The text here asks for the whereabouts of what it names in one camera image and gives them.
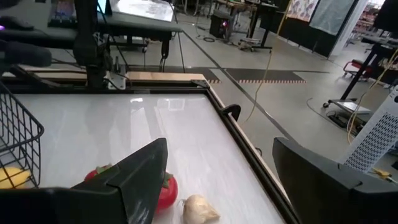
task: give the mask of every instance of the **wire basket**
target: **wire basket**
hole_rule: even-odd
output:
[[[44,127],[0,82],[0,189],[37,188]]]

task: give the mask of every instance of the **lemon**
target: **lemon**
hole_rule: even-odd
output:
[[[18,169],[16,167],[5,167],[5,168],[0,168],[0,189],[11,189],[12,184],[10,181],[10,178],[7,177],[7,174],[9,177],[11,177],[11,181],[14,184],[14,186],[17,186],[17,188],[23,188],[23,184],[20,185],[21,183],[25,182],[26,179],[30,176],[30,172],[28,170],[23,171],[21,169]]]

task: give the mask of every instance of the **garlic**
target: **garlic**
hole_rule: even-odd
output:
[[[220,218],[218,212],[201,195],[191,195],[184,202],[183,218],[186,224],[204,224]]]

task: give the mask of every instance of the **whiteboard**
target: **whiteboard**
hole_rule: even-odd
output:
[[[120,0],[111,1],[113,13],[141,16],[149,19],[171,22],[174,7],[163,0]]]
[[[16,95],[45,128],[41,187],[71,187],[165,137],[178,198],[203,195],[218,223],[283,223],[205,95]],[[154,223],[181,223],[182,204]]]

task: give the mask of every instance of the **tomato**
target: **tomato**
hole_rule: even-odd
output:
[[[106,171],[107,169],[111,168],[112,165],[106,165],[103,167],[97,167],[95,170],[92,170],[91,172],[89,172],[86,177],[85,177],[85,181],[91,180],[93,177],[95,177],[96,175]]]
[[[160,190],[159,200],[156,206],[156,214],[170,208],[177,199],[177,194],[177,181],[173,175],[166,173],[165,181],[163,183],[162,190]]]

